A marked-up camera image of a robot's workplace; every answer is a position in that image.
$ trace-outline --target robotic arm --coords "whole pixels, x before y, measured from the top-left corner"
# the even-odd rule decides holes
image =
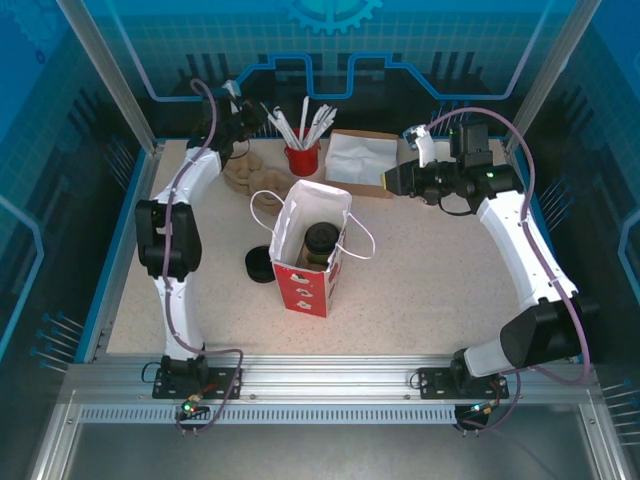
[[[171,211],[173,227],[171,251],[169,256],[168,277],[171,286],[170,313],[174,328],[180,339],[194,348],[204,350],[204,340],[198,323],[194,321],[195,298],[193,293],[194,272],[200,265],[202,258],[202,244],[198,234],[192,205],[197,204],[211,181],[216,178],[227,160],[233,153],[233,143],[244,141],[251,134],[258,131],[266,119],[266,114],[260,106],[254,106],[248,100],[240,98],[238,86],[235,82],[227,82],[224,87],[214,92],[217,105],[216,133],[210,144],[197,161],[186,171],[179,180],[174,194]],[[201,125],[202,131],[197,132],[188,144],[184,162],[178,169],[193,161],[194,156],[203,144],[211,124],[211,114],[206,119],[206,112],[211,111],[210,105],[204,105],[205,121]],[[160,301],[163,305],[163,315],[166,333],[165,357],[163,362],[188,362],[199,356],[181,346],[171,334],[166,318],[165,293],[166,287],[162,277],[162,266],[165,256],[165,214],[167,203],[174,185],[176,173],[167,187],[153,200],[141,200],[136,205],[135,220],[138,243],[138,257],[140,263],[147,268],[158,289]]]
[[[451,156],[456,162],[437,162],[433,140],[424,125],[405,132],[405,139],[419,152],[419,159],[383,175],[385,188],[396,195],[419,196],[428,205],[456,193],[465,198],[470,214],[476,214],[489,230],[505,260],[516,287],[520,314],[505,325],[500,335],[483,345],[454,355],[451,376],[458,392],[509,370],[571,357],[580,343],[569,312],[549,282],[540,261],[525,237],[520,211],[523,186],[510,165],[493,165],[486,123],[454,126],[450,133]],[[598,308],[578,294],[562,272],[540,234],[531,213],[527,222],[542,256],[555,273],[584,322]]]

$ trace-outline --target bag handle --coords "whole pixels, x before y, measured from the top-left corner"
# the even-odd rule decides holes
[[[282,200],[278,195],[276,195],[275,193],[273,193],[271,190],[258,190],[256,193],[254,193],[254,194],[251,196],[251,201],[249,202],[249,208],[251,209],[251,216],[253,217],[253,219],[254,219],[256,222],[258,222],[258,225],[260,225],[261,227],[266,228],[267,230],[269,230],[269,231],[273,234],[273,236],[274,236],[274,237],[275,237],[275,238],[280,242],[280,239],[279,239],[279,238],[278,238],[278,236],[276,235],[276,232],[275,232],[272,228],[267,227],[264,223],[262,223],[260,220],[258,220],[258,217],[256,217],[256,212],[255,212],[255,210],[253,209],[253,201],[254,201],[254,200],[255,200],[255,198],[256,198],[258,195],[260,195],[261,193],[268,193],[269,195],[271,195],[271,196],[273,196],[273,197],[277,198],[277,199],[280,201],[280,203],[282,204],[282,206],[283,206],[283,207],[284,207],[284,200]]]
[[[373,235],[371,235],[371,232],[369,230],[367,230],[367,228],[364,225],[362,225],[358,221],[358,219],[351,214],[351,212],[349,212],[349,217],[351,217],[353,219],[353,221],[356,222],[360,226],[360,228],[362,228],[364,230],[364,232],[367,235],[369,235],[369,238],[371,239],[371,246],[372,246],[371,256],[370,257],[363,257],[362,255],[356,255],[355,253],[352,253],[349,250],[345,249],[340,244],[336,245],[336,247],[338,247],[340,250],[342,250],[347,255],[351,255],[352,257],[359,258],[360,260],[371,260],[373,258],[373,256],[376,254],[376,241],[373,238]]]

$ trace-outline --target white tissue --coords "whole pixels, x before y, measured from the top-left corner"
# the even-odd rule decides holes
[[[334,133],[325,159],[326,179],[381,186],[380,175],[397,166],[397,153],[396,140]]]

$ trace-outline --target pen holder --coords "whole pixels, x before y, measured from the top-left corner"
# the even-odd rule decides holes
[[[294,128],[293,133],[296,137],[300,132],[299,128]],[[304,129],[305,135],[309,133],[309,129]],[[289,170],[297,177],[308,177],[318,170],[318,151],[320,150],[320,141],[317,141],[313,147],[308,150],[294,150],[293,148],[284,147],[284,154],[289,159]]]

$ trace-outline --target wire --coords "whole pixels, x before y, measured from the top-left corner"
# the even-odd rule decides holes
[[[211,90],[209,89],[209,87],[199,78],[192,79],[190,85],[191,85],[191,89],[195,93],[199,95],[204,94],[207,96],[209,100],[209,104],[211,105],[211,129],[209,131],[209,135],[207,136],[207,139],[204,141],[204,143],[202,144],[200,149],[196,152],[196,154],[191,158],[191,161],[188,162],[184,167],[182,167],[180,171],[177,173],[177,175],[175,176],[175,179],[171,184],[171,190],[169,192],[169,198],[167,200],[167,209],[165,213],[166,234],[165,234],[165,244],[164,244],[164,259],[162,263],[162,280],[164,281],[164,286],[165,286],[165,301],[164,301],[165,317],[167,319],[167,326],[169,327],[169,331],[171,332],[171,335],[173,336],[174,340],[178,345],[180,345],[185,350],[195,353],[197,355],[226,355],[228,353],[237,353],[239,355],[238,365],[235,371],[233,372],[233,376],[231,377],[231,382],[229,383],[229,388],[225,392],[222,402],[218,407],[218,410],[216,411],[215,415],[211,417],[211,420],[209,420],[208,423],[206,423],[205,425],[202,425],[197,429],[194,428],[193,432],[195,433],[196,431],[203,431],[208,428],[211,428],[211,426],[213,426],[213,424],[220,418],[220,415],[222,415],[222,411],[224,410],[224,407],[227,404],[229,397],[231,396],[231,392],[233,392],[233,389],[236,386],[236,381],[238,380],[238,376],[240,375],[240,368],[242,367],[244,352],[239,348],[228,348],[225,350],[198,350],[188,345],[185,341],[183,341],[180,338],[180,334],[176,331],[175,325],[173,324],[173,319],[171,317],[171,289],[172,288],[171,288],[171,282],[169,281],[169,259],[171,255],[171,237],[173,235],[173,224],[171,222],[171,212],[173,210],[173,201],[175,199],[175,194],[182,177],[189,171],[191,167],[193,167],[196,164],[196,162],[202,156],[204,151],[207,148],[209,148],[209,145],[211,144],[211,141],[213,140],[213,136],[216,131],[216,123],[217,123],[217,116],[218,116],[218,112],[216,110],[216,104],[213,99],[213,94],[211,93]],[[180,423],[179,417],[176,417],[176,427],[180,429],[183,434],[184,432],[189,431],[188,429],[182,426],[182,424]]]
[[[509,409],[507,410],[507,413],[505,413],[500,420],[498,420],[496,423],[489,425],[488,427],[485,427],[484,425],[482,425],[482,432],[490,432],[492,430],[495,430],[496,428],[498,428],[500,425],[502,425],[504,422],[507,421],[507,419],[511,416],[511,414],[513,413],[513,411],[516,409],[516,405],[518,404],[518,400],[520,400],[520,391],[522,390],[522,380],[520,379],[520,374],[516,373],[516,393],[514,394],[513,397],[513,403],[509,406]],[[476,422],[471,422],[471,420],[462,420],[464,423],[468,423],[469,425],[473,425]]]
[[[145,374],[145,372],[147,371],[147,367],[149,367],[150,365],[160,365],[160,366],[162,366],[162,365],[160,364],[160,362],[148,362],[148,363],[146,363],[146,364],[145,364],[145,366],[144,366],[144,367],[142,367],[142,372],[140,372],[140,379],[141,379],[144,383],[155,383],[155,382],[156,382],[156,381],[155,381],[155,379],[154,379],[154,380],[151,380],[150,382],[144,379],[144,374]]]
[[[531,154],[531,150],[529,149],[529,146],[527,145],[527,142],[525,141],[524,137],[518,131],[518,129],[509,120],[504,118],[502,115],[500,115],[499,113],[493,112],[491,110],[488,110],[486,108],[479,108],[479,107],[464,107],[464,108],[458,108],[456,110],[452,110],[449,113],[446,113],[441,117],[435,119],[433,122],[428,124],[425,127],[425,129],[431,130],[433,127],[444,122],[445,120],[453,116],[456,116],[460,113],[467,113],[467,112],[480,113],[483,115],[488,115],[489,117],[493,117],[496,120],[499,120],[505,127],[509,129],[509,131],[511,131],[511,133],[513,133],[514,137],[518,140],[518,142],[520,143],[520,146],[522,147],[522,151],[524,152],[524,156],[527,159],[527,165],[529,167],[529,187],[527,188],[527,192],[522,202],[522,208],[520,210],[520,224],[522,225],[522,231],[527,239],[527,242],[529,243],[529,246],[533,250],[533,253],[535,254],[538,261],[540,262],[542,269],[545,271],[545,273],[549,277],[549,283],[553,284],[556,291],[558,292],[558,295],[562,299],[562,302],[567,308],[567,311],[569,312],[569,316],[571,317],[571,321],[573,322],[573,326],[575,327],[576,333],[578,334],[578,340],[580,341],[580,349],[582,350],[582,358],[583,358],[583,364],[582,364],[583,368],[582,368],[582,374],[577,379],[575,380],[564,379],[540,366],[535,366],[533,368],[536,371],[542,373],[543,375],[546,375],[547,377],[559,383],[562,383],[564,385],[577,385],[577,384],[584,383],[589,378],[589,373],[591,372],[591,355],[589,353],[589,345],[587,344],[587,338],[585,336],[584,329],[582,328],[582,324],[580,322],[580,317],[578,316],[578,312],[576,312],[576,309],[571,303],[569,296],[564,291],[564,288],[562,287],[562,285],[560,285],[559,278],[555,275],[555,273],[553,272],[553,269],[549,266],[549,263],[547,263],[547,260],[544,258],[529,228],[529,220],[527,218],[527,215],[529,213],[529,207],[531,206],[531,199],[533,198],[533,191],[536,183],[536,169],[533,163],[533,155]]]
[[[247,149],[244,151],[244,153],[241,153],[240,155],[236,155],[235,157],[229,157],[229,160],[235,160],[237,158],[242,158],[247,153],[249,153],[249,151],[251,151],[251,140],[249,138],[247,138]]]
[[[465,423],[467,423],[468,425],[471,425],[473,427],[476,427],[478,429],[479,432],[485,431],[486,429],[484,428],[484,425],[482,425],[481,423],[478,422],[474,422],[472,420],[464,420]],[[459,425],[456,425],[456,427],[458,428],[458,430],[461,430],[461,427]],[[534,452],[533,450],[531,450],[529,447],[527,447],[525,444],[523,444],[520,440],[518,440],[517,437],[513,436],[513,435],[509,435],[508,433],[504,433],[501,432],[500,430],[493,430],[491,433],[498,435],[499,437],[504,438],[505,440],[509,440],[512,443],[515,443],[516,445],[518,445],[522,450],[525,451],[525,453],[527,453],[534,462],[536,462],[540,468],[542,468],[551,478],[555,478],[556,480],[560,480],[560,477],[558,475],[555,474],[555,472],[553,470],[551,470],[551,468],[541,459],[539,458]]]
[[[418,385],[417,387],[414,387],[414,386],[413,386],[413,379],[414,379],[414,377],[415,377],[416,375],[418,375],[419,373],[420,373],[420,372],[413,372],[413,375],[411,375],[411,376],[409,377],[409,386],[410,386],[411,388],[413,388],[414,390],[420,390],[420,385]]]
[[[440,210],[442,210],[447,215],[451,215],[452,217],[466,217],[467,215],[471,215],[473,213],[471,210],[468,210],[466,212],[450,212],[448,210],[445,210],[442,206],[441,198],[438,198],[438,206],[440,207]]]

